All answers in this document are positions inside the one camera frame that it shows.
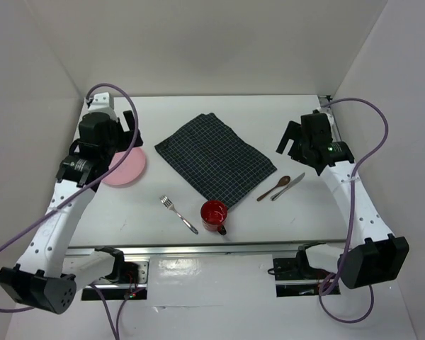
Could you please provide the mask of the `pink plastic plate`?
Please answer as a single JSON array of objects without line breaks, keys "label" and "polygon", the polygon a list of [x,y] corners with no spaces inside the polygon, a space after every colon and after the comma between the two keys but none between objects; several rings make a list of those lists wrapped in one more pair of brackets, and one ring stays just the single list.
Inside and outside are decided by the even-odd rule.
[{"label": "pink plastic plate", "polygon": [[132,148],[126,159],[102,182],[109,186],[124,186],[139,177],[145,170],[146,156],[141,147]]}]

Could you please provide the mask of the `dark checked cloth placemat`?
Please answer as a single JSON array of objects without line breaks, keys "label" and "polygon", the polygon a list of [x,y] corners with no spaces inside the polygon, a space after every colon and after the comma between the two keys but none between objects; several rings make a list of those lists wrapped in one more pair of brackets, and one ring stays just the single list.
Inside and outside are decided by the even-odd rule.
[{"label": "dark checked cloth placemat", "polygon": [[154,148],[206,200],[227,208],[277,171],[214,113],[196,116]]}]

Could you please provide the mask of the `silver metal fork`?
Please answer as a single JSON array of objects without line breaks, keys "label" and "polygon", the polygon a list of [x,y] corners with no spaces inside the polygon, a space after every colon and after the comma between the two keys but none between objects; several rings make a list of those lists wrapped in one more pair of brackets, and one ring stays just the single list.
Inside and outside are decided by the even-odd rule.
[{"label": "silver metal fork", "polygon": [[172,212],[174,212],[180,219],[181,219],[181,221],[183,222],[183,224],[185,225],[185,226],[187,226],[187,228],[189,228],[189,230],[192,232],[192,233],[194,233],[194,234],[196,234],[196,235],[198,235],[198,230],[182,215],[182,214],[180,214],[179,212],[178,212],[178,210],[175,208],[175,205],[171,202],[171,200],[167,197],[167,196],[165,196],[165,195],[163,195],[163,196],[161,196],[160,198],[160,201],[161,201],[161,203],[168,209],[168,210],[170,210],[170,211],[172,211]]}]

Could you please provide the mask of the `red ceramic mug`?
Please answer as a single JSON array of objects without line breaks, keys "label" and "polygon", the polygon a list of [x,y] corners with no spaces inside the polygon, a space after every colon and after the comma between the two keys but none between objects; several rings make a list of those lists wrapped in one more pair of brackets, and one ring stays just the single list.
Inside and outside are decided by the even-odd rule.
[{"label": "red ceramic mug", "polygon": [[204,228],[209,232],[216,232],[222,236],[227,234],[225,229],[227,216],[226,205],[218,200],[209,200],[200,209],[200,217]]}]

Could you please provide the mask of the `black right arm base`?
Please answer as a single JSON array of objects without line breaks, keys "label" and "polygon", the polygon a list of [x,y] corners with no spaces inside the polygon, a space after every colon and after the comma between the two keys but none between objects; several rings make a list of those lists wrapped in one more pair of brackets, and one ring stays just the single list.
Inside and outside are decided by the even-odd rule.
[{"label": "black right arm base", "polygon": [[319,286],[329,275],[324,269],[309,265],[306,250],[323,242],[304,244],[298,247],[294,258],[275,258],[273,267],[267,270],[276,282],[276,297],[304,297],[319,295]]}]

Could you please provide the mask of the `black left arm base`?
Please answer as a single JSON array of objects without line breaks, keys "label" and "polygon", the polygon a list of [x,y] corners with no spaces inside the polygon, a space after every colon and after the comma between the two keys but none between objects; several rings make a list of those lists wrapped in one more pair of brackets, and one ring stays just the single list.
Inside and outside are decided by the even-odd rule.
[{"label": "black left arm base", "polygon": [[146,300],[149,279],[149,259],[139,255],[125,255],[119,279],[99,278],[93,284],[106,301]]}]

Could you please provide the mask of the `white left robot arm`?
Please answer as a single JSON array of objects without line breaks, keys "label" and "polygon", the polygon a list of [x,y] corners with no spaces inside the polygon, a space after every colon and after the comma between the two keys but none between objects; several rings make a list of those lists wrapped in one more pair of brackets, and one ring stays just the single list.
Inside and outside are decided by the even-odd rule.
[{"label": "white left robot arm", "polygon": [[96,247],[88,256],[65,257],[81,216],[115,167],[115,154],[142,145],[132,111],[124,113],[129,127],[124,130],[109,93],[89,98],[87,107],[33,239],[13,267],[0,269],[0,286],[14,302],[57,315],[85,286],[101,278],[116,283],[125,276],[123,252],[109,246]]}]

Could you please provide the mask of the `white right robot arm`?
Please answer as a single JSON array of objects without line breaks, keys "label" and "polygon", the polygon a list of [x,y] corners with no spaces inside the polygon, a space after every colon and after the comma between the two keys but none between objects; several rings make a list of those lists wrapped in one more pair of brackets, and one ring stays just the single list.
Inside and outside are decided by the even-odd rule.
[{"label": "white right robot arm", "polygon": [[276,149],[316,171],[348,224],[343,249],[321,242],[301,246],[295,270],[303,278],[325,270],[349,289],[393,281],[409,252],[408,241],[395,236],[377,212],[348,145],[333,140],[333,124],[330,114],[314,110],[288,123]]}]

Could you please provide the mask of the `silver metal knife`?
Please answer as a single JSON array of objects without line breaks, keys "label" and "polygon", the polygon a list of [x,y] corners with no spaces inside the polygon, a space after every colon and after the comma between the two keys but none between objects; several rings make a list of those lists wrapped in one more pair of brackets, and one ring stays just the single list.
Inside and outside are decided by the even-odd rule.
[{"label": "silver metal knife", "polygon": [[292,188],[293,186],[297,185],[301,180],[303,180],[305,177],[305,172],[300,174],[298,177],[296,177],[294,180],[292,180],[285,188],[283,188],[281,191],[276,193],[275,195],[271,196],[271,201],[277,200],[281,195],[283,195],[287,190]]}]

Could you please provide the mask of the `brown wooden spoon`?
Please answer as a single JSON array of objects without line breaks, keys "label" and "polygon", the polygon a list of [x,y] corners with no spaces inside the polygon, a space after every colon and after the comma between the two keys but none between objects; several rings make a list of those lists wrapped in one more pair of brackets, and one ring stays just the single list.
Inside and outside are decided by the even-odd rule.
[{"label": "brown wooden spoon", "polygon": [[291,181],[291,177],[290,176],[283,176],[279,179],[279,181],[277,182],[277,184],[269,189],[268,191],[266,191],[265,193],[263,193],[262,195],[260,195],[256,201],[260,202],[261,200],[263,200],[268,194],[272,193],[274,190],[276,190],[277,188],[282,188],[284,186],[287,186]]}]

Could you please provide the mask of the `aluminium front rail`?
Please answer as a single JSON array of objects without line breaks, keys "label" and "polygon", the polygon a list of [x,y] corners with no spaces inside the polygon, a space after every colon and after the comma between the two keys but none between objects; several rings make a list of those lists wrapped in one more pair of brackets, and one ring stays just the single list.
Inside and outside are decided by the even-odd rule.
[{"label": "aluminium front rail", "polygon": [[175,244],[153,246],[117,246],[126,256],[221,256],[231,254],[291,254],[299,247],[312,244],[306,242],[252,242],[223,244]]}]

